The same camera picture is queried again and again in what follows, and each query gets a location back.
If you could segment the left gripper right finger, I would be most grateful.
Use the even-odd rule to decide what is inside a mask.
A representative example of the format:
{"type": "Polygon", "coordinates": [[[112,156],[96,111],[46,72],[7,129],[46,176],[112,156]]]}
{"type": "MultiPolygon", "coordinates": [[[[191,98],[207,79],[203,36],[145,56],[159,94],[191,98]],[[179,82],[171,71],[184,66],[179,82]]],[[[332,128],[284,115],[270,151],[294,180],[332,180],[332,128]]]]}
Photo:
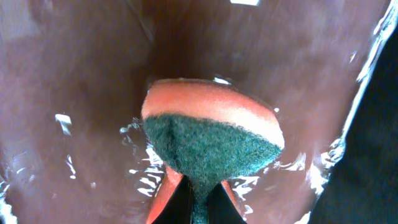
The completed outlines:
{"type": "Polygon", "coordinates": [[[221,183],[209,193],[206,207],[209,224],[246,224],[221,183]]]}

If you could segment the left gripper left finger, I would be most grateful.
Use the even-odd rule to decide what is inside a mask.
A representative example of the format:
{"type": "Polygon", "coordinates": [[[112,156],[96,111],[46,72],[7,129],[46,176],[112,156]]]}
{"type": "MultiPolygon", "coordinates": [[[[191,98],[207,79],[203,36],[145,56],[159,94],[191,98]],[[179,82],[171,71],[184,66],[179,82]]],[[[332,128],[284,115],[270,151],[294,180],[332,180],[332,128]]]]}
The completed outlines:
{"type": "Polygon", "coordinates": [[[167,185],[159,190],[151,208],[151,224],[191,224],[194,191],[189,179],[183,176],[177,186],[167,185]]]}

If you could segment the green orange sponge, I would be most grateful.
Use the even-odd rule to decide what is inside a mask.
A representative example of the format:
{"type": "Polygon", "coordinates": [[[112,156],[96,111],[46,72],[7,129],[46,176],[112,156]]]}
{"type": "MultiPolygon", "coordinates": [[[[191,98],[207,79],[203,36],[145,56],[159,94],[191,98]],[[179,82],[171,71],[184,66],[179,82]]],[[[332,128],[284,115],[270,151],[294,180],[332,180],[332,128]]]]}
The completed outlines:
{"type": "Polygon", "coordinates": [[[141,115],[144,132],[166,166],[159,190],[177,186],[183,176],[192,185],[192,223],[209,223],[206,201],[219,183],[239,212],[229,180],[255,174],[285,146],[271,110],[219,83],[159,80],[147,92],[141,115]]]}

